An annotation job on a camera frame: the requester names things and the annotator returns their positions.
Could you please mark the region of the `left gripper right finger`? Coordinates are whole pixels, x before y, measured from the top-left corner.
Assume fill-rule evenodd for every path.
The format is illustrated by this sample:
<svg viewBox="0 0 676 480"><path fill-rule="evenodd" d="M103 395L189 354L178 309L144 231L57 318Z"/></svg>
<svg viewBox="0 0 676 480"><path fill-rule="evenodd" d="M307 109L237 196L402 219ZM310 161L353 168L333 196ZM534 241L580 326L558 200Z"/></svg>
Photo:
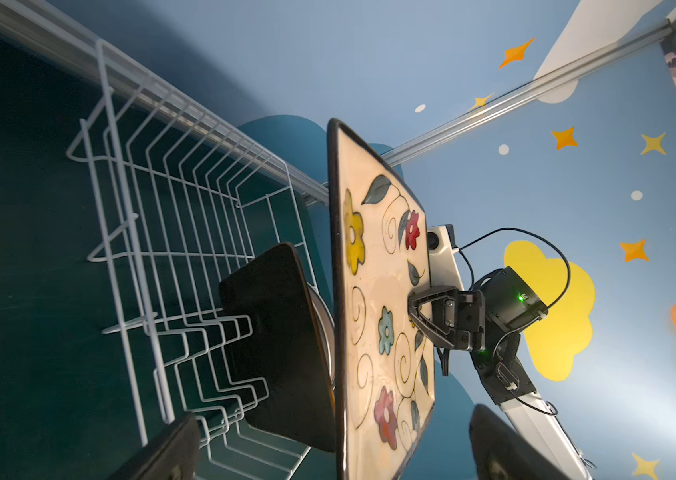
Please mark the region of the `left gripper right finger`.
<svg viewBox="0 0 676 480"><path fill-rule="evenodd" d="M485 405L475 407L469 435L479 480L567 479Z"/></svg>

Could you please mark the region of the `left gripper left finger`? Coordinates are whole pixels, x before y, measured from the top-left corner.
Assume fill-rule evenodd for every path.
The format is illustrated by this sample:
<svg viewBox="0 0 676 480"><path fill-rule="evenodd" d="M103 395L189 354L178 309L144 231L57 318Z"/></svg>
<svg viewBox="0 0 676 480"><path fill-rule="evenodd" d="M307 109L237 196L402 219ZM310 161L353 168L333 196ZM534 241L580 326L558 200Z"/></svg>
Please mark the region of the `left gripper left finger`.
<svg viewBox="0 0 676 480"><path fill-rule="evenodd" d="M201 433L192 413L170 423L109 480L192 480L198 465Z"/></svg>

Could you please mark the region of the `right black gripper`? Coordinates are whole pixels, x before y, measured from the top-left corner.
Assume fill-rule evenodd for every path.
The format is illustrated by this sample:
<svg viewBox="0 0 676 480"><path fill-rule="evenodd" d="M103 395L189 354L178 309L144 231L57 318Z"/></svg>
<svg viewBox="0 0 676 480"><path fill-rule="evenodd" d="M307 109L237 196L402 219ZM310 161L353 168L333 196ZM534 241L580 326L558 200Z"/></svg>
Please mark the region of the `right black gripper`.
<svg viewBox="0 0 676 480"><path fill-rule="evenodd" d="M486 301L481 291L437 286L412 291L411 321L436 348L481 352L486 347Z"/></svg>

